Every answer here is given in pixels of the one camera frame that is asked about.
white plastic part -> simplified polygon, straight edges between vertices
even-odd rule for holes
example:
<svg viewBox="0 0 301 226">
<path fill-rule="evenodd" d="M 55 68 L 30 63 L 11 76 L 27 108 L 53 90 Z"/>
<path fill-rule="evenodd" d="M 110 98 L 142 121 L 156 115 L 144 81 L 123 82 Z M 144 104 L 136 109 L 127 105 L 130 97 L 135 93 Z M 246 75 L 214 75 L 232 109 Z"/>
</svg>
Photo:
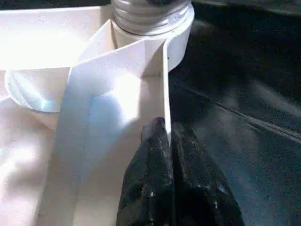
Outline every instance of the white plastic part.
<svg viewBox="0 0 301 226">
<path fill-rule="evenodd" d="M 178 27 L 188 16 L 191 0 L 112 0 L 114 17 L 124 30 L 139 35 L 157 35 Z"/>
<path fill-rule="evenodd" d="M 0 73 L 9 96 L 58 112 L 70 67 L 111 17 L 110 6 L 0 11 Z"/>
</svg>

white plastic tray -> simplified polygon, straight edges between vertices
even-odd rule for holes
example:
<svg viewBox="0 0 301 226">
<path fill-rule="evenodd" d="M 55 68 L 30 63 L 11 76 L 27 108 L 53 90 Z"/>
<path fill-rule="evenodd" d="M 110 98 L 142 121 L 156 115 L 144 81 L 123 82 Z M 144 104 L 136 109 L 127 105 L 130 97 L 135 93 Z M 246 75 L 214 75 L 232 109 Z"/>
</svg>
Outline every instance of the white plastic tray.
<svg viewBox="0 0 301 226">
<path fill-rule="evenodd" d="M 110 9 L 106 8 L 79 8 L 68 11 L 68 20 L 74 26 L 81 24 L 82 18 L 89 18 L 89 23 L 98 21 L 99 18 L 110 18 Z M 47 165 L 47 178 L 44 180 L 45 189 L 39 186 L 35 192 L 27 193 L 23 202 L 30 203 L 30 209 L 16 208 L 22 202 L 22 193 L 33 189 L 31 181 L 25 181 L 25 187 L 19 189 L 21 194 L 5 196 L 11 200 L 18 200 L 12 206 L 17 213 L 25 214 L 28 218 L 18 220 L 9 210 L 4 210 L 4 217 L 0 223 L 13 222 L 11 225 L 38 225 L 38 226 L 113 226 L 115 225 L 118 203 L 121 192 L 122 179 L 125 169 L 140 143 L 140 133 L 143 125 L 151 119 L 162 116 L 166 120 L 166 130 L 170 133 L 170 112 L 168 99 L 168 71 L 176 67 L 182 60 L 187 39 L 193 20 L 193 8 L 190 7 L 190 16 L 177 29 L 169 34 L 153 37 L 135 36 L 126 33 L 116 24 L 107 20 L 100 22 L 101 28 L 87 29 L 87 35 L 78 32 L 78 37 L 89 37 L 85 48 L 77 60 L 60 65 L 63 68 L 71 66 L 67 85 L 62 100 L 60 117 L 55 133 L 54 148 L 48 161 L 50 152 L 46 151 L 50 145 L 46 144 L 45 150 L 36 151 L 37 156 L 45 151 L 43 161 L 34 159 L 29 165 L 39 163 L 38 168 L 32 168 L 28 173 L 35 177 L 37 169 L 44 169 Z M 21 17 L 29 18 L 32 11 L 22 11 Z M 39 10 L 37 13 L 47 15 L 48 21 L 57 21 L 65 17 L 63 9 L 53 12 Z M 76 31 L 74 27 L 64 27 L 65 31 Z M 51 80 L 52 72 L 58 67 L 44 65 L 43 67 L 22 68 L 10 67 L 7 72 L 7 88 L 15 101 L 23 106 L 34 109 L 37 100 L 42 104 L 45 100 L 60 103 L 59 96 L 53 96 L 61 90 L 51 93 L 47 81 Z M 37 70 L 43 69 L 49 77 L 45 79 L 44 73 Z M 30 84 L 35 84 L 41 92 L 50 93 L 47 98 L 30 96 L 32 93 L 22 93 L 26 102 L 18 102 L 16 95 L 22 90 L 22 80 L 16 80 L 16 86 L 9 87 L 11 72 L 18 71 L 22 78 Z M 21 114 L 29 114 L 30 110 L 21 110 Z M 38 117 L 45 122 L 45 115 Z"/>
</svg>

black cloth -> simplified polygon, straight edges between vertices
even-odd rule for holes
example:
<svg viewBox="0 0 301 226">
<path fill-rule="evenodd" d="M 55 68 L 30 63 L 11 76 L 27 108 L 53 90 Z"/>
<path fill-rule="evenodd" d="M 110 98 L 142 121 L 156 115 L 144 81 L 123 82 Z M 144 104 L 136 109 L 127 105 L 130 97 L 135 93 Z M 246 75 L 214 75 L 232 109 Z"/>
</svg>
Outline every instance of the black cloth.
<svg viewBox="0 0 301 226">
<path fill-rule="evenodd" d="M 246 226 L 299 226 L 300 18 L 194 7 L 185 57 L 169 74 L 172 121 L 193 128 Z"/>
</svg>

curved plastic edge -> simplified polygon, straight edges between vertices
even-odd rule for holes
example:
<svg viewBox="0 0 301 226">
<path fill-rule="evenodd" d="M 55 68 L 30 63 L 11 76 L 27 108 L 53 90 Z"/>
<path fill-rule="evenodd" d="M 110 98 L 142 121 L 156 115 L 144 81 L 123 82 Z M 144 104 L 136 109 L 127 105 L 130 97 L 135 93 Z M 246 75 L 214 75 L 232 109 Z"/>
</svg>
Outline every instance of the curved plastic edge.
<svg viewBox="0 0 301 226">
<path fill-rule="evenodd" d="M 189 16 L 184 22 L 184 25 L 173 31 L 174 35 L 167 38 L 163 45 L 162 78 L 164 86 L 165 125 L 169 143 L 171 143 L 171 115 L 169 106 L 168 72 L 174 69 L 184 58 L 193 18 L 194 9 L 193 6 L 190 5 Z"/>
</svg>

white surface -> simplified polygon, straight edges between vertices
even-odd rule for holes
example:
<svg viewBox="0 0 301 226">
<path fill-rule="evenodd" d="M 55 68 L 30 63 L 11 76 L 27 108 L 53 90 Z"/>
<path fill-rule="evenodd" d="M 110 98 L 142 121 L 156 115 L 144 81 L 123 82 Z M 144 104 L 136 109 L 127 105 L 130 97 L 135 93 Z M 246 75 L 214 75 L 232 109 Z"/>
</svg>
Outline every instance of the white surface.
<svg viewBox="0 0 301 226">
<path fill-rule="evenodd" d="M 90 21 L 96 20 L 94 16 L 99 18 L 94 11 L 99 9 L 82 9 L 85 16 L 92 17 Z M 54 10 L 48 20 L 56 21 L 56 16 L 63 16 L 61 10 Z M 170 36 L 185 40 L 192 20 L 193 10 Z M 170 132 L 168 48 L 163 47 L 168 36 L 141 39 L 110 21 L 95 32 L 68 78 L 52 153 L 57 114 L 21 108 L 5 91 L 2 94 L 1 225 L 114 225 L 123 174 L 139 146 L 142 126 L 163 116 Z M 180 62 L 184 50 L 168 56 L 171 65 Z M 23 76 L 30 70 L 33 73 Z M 51 93 L 55 84 L 48 89 L 47 83 L 54 80 L 44 80 L 40 70 L 47 73 L 47 69 L 18 69 L 22 71 L 21 80 L 31 81 L 39 94 L 61 95 L 60 89 Z M 46 189 L 41 195 L 46 168 Z"/>
<path fill-rule="evenodd" d="M 69 68 L 109 18 L 110 6 L 0 11 L 0 70 L 10 97 L 58 112 Z"/>
</svg>

